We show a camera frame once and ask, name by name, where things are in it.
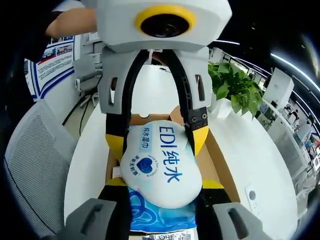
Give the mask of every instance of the white robot head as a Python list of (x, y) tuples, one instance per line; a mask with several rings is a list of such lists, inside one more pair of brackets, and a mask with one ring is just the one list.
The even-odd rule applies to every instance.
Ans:
[(96, 13), (99, 37), (116, 53), (199, 51), (232, 16), (227, 0), (98, 0)]

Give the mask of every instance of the office chair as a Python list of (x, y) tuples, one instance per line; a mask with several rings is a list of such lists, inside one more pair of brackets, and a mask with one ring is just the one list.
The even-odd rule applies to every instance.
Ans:
[(54, 235), (65, 225), (65, 187), (76, 144), (44, 100), (25, 114), (8, 143), (8, 184), (40, 237)]
[(90, 55), (83, 55), (80, 59), (75, 60), (73, 66), (76, 76), (75, 88), (86, 95), (80, 107), (83, 108), (91, 99), (93, 105), (96, 106), (99, 101), (97, 84), (102, 71), (96, 70), (94, 59)]

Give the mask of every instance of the blue heart logo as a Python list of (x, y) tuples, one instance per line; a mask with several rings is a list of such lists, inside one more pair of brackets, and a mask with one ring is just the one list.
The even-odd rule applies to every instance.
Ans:
[(144, 174), (149, 174), (152, 172), (152, 160), (148, 157), (142, 158), (136, 166), (140, 169)]

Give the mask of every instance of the white pot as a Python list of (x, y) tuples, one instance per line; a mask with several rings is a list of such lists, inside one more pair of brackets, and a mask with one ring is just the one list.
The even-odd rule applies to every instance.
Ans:
[(216, 99), (216, 95), (212, 93), (211, 105), (208, 110), (215, 119), (226, 119), (233, 110), (231, 101), (226, 98), (221, 98), (218, 101)]

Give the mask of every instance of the green plant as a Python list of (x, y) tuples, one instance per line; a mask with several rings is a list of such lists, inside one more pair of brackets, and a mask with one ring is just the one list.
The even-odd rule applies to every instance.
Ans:
[(228, 62), (209, 62), (208, 72), (216, 100), (227, 98), (235, 113), (242, 110), (242, 115), (248, 111), (252, 118), (256, 115), (263, 92), (244, 71)]

